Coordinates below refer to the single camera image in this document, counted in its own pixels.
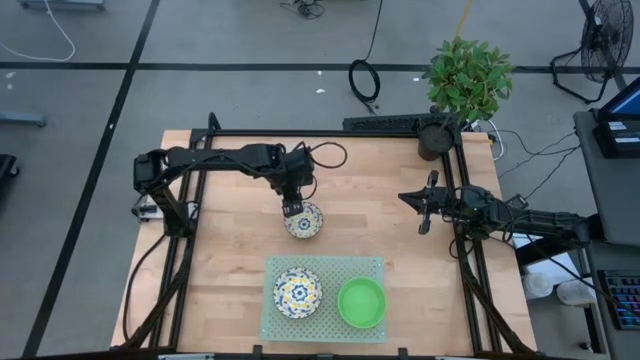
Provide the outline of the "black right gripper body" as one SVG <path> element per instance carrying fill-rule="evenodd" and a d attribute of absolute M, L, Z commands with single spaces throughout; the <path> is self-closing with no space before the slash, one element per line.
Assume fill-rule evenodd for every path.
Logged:
<path fill-rule="evenodd" d="M 447 187 L 438 186 L 439 172 L 432 170 L 427 178 L 426 186 L 420 191 L 418 214 L 422 216 L 418 232 L 426 235 L 431 228 L 430 216 L 440 214 L 451 203 L 451 195 Z"/>

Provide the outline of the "gray desk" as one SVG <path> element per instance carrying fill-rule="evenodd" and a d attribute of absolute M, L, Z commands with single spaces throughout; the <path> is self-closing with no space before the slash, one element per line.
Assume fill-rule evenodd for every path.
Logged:
<path fill-rule="evenodd" d="M 640 247 L 592 242 L 584 250 L 584 273 L 599 290 L 597 272 L 618 270 L 640 273 Z M 610 360 L 640 360 L 640 330 L 618 330 L 611 318 L 609 302 L 596 294 L 595 326 L 601 352 Z"/>
<path fill-rule="evenodd" d="M 640 158 L 606 158 L 593 130 L 592 112 L 573 115 L 607 242 L 640 247 Z"/>

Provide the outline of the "potted plant in black pot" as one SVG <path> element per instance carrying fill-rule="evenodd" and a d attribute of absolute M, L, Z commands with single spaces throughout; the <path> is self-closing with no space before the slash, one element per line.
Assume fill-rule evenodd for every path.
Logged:
<path fill-rule="evenodd" d="M 511 94 L 513 69 L 509 55 L 487 42 L 445 40 L 423 75 L 431 107 L 418 125 L 419 156 L 434 161 L 459 143 L 460 127 L 491 120 Z"/>

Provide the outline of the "black caster foot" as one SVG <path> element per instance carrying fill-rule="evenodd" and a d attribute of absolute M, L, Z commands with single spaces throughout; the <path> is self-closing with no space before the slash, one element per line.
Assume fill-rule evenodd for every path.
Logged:
<path fill-rule="evenodd" d="M 17 158 L 10 154 L 0 154 L 0 182 L 20 174 Z"/>

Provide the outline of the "black standing fan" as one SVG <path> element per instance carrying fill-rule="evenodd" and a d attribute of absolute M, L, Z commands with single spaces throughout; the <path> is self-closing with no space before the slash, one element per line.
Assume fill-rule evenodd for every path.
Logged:
<path fill-rule="evenodd" d="M 610 80 L 618 80 L 631 49 L 634 13 L 631 0 L 578 0 L 585 17 L 579 47 L 550 61 L 553 85 L 586 105 L 599 102 Z M 561 84 L 557 62 L 568 64 L 580 56 L 581 71 L 591 82 L 601 85 L 598 96 L 587 98 Z"/>

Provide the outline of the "black equipment box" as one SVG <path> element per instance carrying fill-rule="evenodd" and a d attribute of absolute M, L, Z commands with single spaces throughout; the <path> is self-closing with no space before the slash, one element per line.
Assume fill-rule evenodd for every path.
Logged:
<path fill-rule="evenodd" d="M 426 125 L 455 121 L 449 113 L 425 113 L 344 118 L 342 125 L 345 131 L 416 132 Z"/>

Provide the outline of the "white plastic cup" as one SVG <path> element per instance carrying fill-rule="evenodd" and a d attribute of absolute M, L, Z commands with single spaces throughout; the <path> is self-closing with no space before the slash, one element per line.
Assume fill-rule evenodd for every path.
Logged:
<path fill-rule="evenodd" d="M 554 285 L 544 273 L 529 273 L 522 277 L 522 285 L 527 301 L 545 298 L 553 292 Z"/>
<path fill-rule="evenodd" d="M 574 279 L 561 283 L 556 288 L 556 295 L 568 306 L 589 306 L 597 301 L 591 279 Z"/>

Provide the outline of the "black laptop computer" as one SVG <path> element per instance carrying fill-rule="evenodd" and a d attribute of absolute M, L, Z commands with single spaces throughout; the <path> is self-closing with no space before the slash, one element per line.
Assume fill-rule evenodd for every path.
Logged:
<path fill-rule="evenodd" d="M 605 158 L 640 158 L 640 76 L 596 112 L 596 123 Z"/>

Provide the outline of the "pale green perforated metal shelf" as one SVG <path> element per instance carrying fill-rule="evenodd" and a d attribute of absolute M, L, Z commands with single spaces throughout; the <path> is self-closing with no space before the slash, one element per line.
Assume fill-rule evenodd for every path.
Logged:
<path fill-rule="evenodd" d="M 285 276 L 295 270 L 316 276 L 322 290 L 319 309 L 303 318 L 287 316 L 277 307 L 280 297 L 275 291 Z M 382 257 L 271 256 L 266 259 L 264 271 L 260 337 L 271 342 L 385 343 L 385 321 L 359 329 L 349 325 L 338 310 L 339 290 L 347 281 L 368 277 L 382 285 L 384 275 Z"/>

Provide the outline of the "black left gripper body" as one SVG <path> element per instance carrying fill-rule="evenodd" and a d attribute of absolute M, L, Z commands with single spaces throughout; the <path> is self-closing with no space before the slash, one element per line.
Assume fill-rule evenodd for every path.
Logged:
<path fill-rule="evenodd" d="M 301 188 L 313 184 L 314 163 L 308 147 L 299 147 L 278 156 L 278 167 L 271 176 L 271 188 L 284 201 L 301 201 Z"/>

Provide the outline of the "yellow bowl with patterned inside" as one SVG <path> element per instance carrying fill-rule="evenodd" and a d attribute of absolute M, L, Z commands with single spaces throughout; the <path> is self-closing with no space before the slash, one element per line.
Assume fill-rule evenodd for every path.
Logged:
<path fill-rule="evenodd" d="M 314 314 L 323 298 L 322 282 L 317 274 L 303 267 L 285 270 L 275 280 L 273 300 L 276 308 L 290 319 Z"/>
<path fill-rule="evenodd" d="M 309 239 L 319 233 L 324 216 L 314 203 L 303 201 L 303 211 L 284 220 L 287 232 L 298 239 Z"/>

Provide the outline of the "backlit black keyboard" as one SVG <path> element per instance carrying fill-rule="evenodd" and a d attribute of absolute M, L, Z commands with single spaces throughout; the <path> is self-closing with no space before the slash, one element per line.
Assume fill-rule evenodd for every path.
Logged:
<path fill-rule="evenodd" d="M 616 328 L 640 331 L 640 271 L 598 270 L 597 276 Z"/>

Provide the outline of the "green plastic bowl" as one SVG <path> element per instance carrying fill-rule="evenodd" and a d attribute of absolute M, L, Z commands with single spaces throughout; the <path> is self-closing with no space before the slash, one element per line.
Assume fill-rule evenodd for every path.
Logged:
<path fill-rule="evenodd" d="M 337 295 L 337 309 L 351 327 L 368 329 L 379 325 L 387 312 L 383 286 L 370 277 L 354 277 L 346 281 Z"/>

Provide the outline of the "white paper sheet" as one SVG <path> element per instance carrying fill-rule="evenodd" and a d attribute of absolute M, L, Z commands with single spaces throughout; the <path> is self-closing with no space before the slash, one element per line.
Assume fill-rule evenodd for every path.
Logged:
<path fill-rule="evenodd" d="M 520 233 L 515 233 L 512 241 L 513 245 L 519 249 L 530 243 L 530 240 L 536 241 L 539 239 L 539 236 L 534 235 L 525 235 Z M 520 267 L 524 270 L 525 274 L 529 273 L 542 273 L 544 274 L 551 282 L 553 286 L 559 285 L 561 283 L 571 281 L 573 276 L 569 274 L 563 267 L 566 267 L 569 271 L 574 273 L 575 275 L 579 274 L 578 269 L 576 268 L 574 262 L 567 252 L 562 253 L 560 255 L 555 255 L 551 260 L 547 260 L 542 258 L 540 261 L 524 265 L 522 262 L 519 262 Z"/>

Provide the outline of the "gray table foot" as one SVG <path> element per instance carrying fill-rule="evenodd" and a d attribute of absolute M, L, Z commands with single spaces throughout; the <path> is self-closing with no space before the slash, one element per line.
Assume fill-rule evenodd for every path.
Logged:
<path fill-rule="evenodd" d="M 49 6 L 50 8 L 62 7 L 73 9 L 96 9 L 99 11 L 105 10 L 105 0 L 16 0 L 16 2 L 23 8 L 30 8 L 32 6 Z"/>
<path fill-rule="evenodd" d="M 0 110 L 0 124 L 33 125 L 43 128 L 47 125 L 47 119 L 43 114 Z"/>

